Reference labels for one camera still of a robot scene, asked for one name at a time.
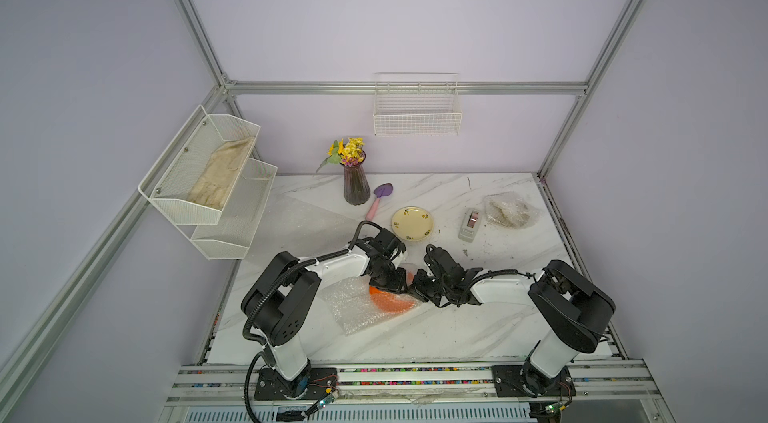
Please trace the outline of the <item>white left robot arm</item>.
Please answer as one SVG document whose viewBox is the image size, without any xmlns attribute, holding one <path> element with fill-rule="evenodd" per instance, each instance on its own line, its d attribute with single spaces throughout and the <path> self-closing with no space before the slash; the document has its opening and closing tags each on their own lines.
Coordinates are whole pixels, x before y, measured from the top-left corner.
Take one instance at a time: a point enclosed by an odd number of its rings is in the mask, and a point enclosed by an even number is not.
<svg viewBox="0 0 768 423">
<path fill-rule="evenodd" d="M 367 276 L 384 291 L 403 293 L 407 276 L 399 262 L 405 253 L 405 243 L 393 232 L 363 220 L 339 250 L 304 258 L 287 251 L 276 254 L 241 302 L 242 337 L 261 345 L 267 366 L 291 392 L 303 391 L 311 363 L 299 333 L 320 286 Z"/>
</svg>

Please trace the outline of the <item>white tape dispenser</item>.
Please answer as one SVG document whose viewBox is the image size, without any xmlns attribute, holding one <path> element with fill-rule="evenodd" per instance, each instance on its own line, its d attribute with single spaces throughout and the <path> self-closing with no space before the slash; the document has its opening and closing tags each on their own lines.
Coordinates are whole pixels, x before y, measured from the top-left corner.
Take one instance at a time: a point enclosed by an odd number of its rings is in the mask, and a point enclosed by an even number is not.
<svg viewBox="0 0 768 423">
<path fill-rule="evenodd" d="M 482 211 L 477 208 L 469 208 L 459 229 L 458 238 L 465 242 L 473 242 L 481 226 Z"/>
</svg>

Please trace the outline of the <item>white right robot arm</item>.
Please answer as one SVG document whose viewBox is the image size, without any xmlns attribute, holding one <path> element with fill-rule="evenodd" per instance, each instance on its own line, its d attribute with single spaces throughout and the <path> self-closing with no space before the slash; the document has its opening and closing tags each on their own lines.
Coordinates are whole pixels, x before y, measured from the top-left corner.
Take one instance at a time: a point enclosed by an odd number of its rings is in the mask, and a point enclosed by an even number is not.
<svg viewBox="0 0 768 423">
<path fill-rule="evenodd" d="M 517 269 L 470 269 L 442 247 L 428 245 L 425 270 L 406 284 L 409 295 L 442 308 L 491 303 L 532 303 L 549 330 L 524 363 L 515 365 L 514 391 L 541 397 L 565 387 L 566 367 L 580 354 L 592 354 L 608 329 L 616 305 L 589 279 L 562 260 L 539 273 Z"/>
</svg>

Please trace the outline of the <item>yellow patterned dinner plate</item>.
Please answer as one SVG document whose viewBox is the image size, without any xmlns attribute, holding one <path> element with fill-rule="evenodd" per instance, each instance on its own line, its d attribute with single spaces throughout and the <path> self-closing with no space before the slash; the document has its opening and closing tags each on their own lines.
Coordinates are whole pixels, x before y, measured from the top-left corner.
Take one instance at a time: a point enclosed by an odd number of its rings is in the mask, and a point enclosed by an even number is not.
<svg viewBox="0 0 768 423">
<path fill-rule="evenodd" d="M 495 224 L 505 228 L 522 229 L 533 222 L 531 208 L 519 199 L 491 200 L 488 214 Z"/>
</svg>

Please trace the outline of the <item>orange dinner plate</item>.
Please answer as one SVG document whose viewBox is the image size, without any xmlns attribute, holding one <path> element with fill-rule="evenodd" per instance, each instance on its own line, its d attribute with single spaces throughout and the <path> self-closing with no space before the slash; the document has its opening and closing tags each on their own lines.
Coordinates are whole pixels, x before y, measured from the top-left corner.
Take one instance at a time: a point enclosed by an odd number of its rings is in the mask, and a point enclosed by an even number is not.
<svg viewBox="0 0 768 423">
<path fill-rule="evenodd" d="M 386 314 L 402 314 L 414 309 L 419 302 L 407 294 L 385 292 L 373 286 L 368 287 L 373 305 Z"/>
</svg>

